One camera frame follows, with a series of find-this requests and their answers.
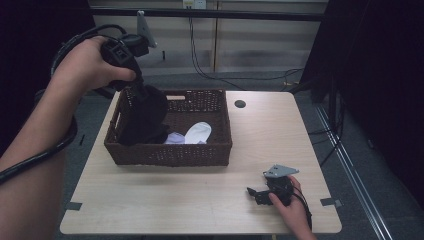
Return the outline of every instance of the person's right hand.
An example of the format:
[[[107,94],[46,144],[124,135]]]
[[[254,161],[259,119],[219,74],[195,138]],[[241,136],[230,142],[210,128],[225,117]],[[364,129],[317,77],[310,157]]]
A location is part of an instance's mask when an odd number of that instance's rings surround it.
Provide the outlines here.
[[[299,192],[299,190],[301,191],[300,183],[295,177],[288,177],[293,183],[293,186],[295,187],[294,193],[299,196],[302,196]],[[274,204],[274,206],[277,208],[280,215],[283,217],[283,220],[286,223],[287,227],[293,232],[293,234],[298,239],[316,239],[315,235],[309,228],[308,221],[306,219],[305,207],[297,197],[292,196],[291,204],[287,207],[283,205],[283,203],[280,201],[280,199],[278,199],[275,194],[270,193],[269,198],[272,204]]]

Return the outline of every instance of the black curtain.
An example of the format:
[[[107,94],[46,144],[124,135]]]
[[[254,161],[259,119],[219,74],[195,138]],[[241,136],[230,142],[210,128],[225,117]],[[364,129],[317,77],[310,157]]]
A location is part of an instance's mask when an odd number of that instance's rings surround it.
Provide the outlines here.
[[[94,27],[91,15],[55,10],[59,7],[89,5],[87,0],[0,1],[0,155],[30,114],[34,94],[47,86],[61,43]]]
[[[424,3],[373,0],[338,87],[424,209]]]

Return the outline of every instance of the black pole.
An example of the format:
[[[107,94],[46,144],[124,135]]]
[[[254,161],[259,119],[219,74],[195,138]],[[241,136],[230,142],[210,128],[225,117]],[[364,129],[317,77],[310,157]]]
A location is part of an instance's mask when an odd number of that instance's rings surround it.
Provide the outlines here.
[[[52,7],[39,7],[38,10],[51,10]],[[164,8],[116,8],[93,6],[83,8],[54,7],[55,11],[75,12],[78,14],[91,14],[97,16],[137,16],[137,12],[144,11],[146,17],[190,17],[190,18],[223,18],[223,19],[257,19],[257,20],[286,20],[321,22],[338,16],[328,16],[320,13],[284,13],[284,12],[254,12],[254,11],[228,11],[228,10],[202,10],[202,9],[164,9]]]

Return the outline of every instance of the gray device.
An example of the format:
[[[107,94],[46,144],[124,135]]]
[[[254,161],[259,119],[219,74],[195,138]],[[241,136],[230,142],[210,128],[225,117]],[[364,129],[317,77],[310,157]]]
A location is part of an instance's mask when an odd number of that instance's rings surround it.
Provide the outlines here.
[[[150,32],[146,19],[144,18],[144,11],[141,10],[137,12],[137,34],[147,38],[149,41],[149,47],[157,47],[157,43]]]

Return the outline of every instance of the hand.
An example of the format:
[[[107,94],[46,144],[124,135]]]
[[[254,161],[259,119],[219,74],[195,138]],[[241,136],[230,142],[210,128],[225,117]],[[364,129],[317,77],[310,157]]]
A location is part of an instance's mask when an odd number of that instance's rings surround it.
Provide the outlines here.
[[[293,176],[288,176],[293,183],[294,193],[301,196],[300,183]],[[287,227],[293,232],[298,239],[316,239],[309,228],[306,219],[306,212],[302,202],[295,196],[291,197],[291,204],[284,206],[280,199],[273,193],[269,194],[269,198],[283,217]]]
[[[57,67],[52,81],[84,94],[107,86],[112,80],[133,80],[136,77],[134,71],[112,66],[103,60],[100,48],[105,41],[104,37],[97,36],[75,46]]]

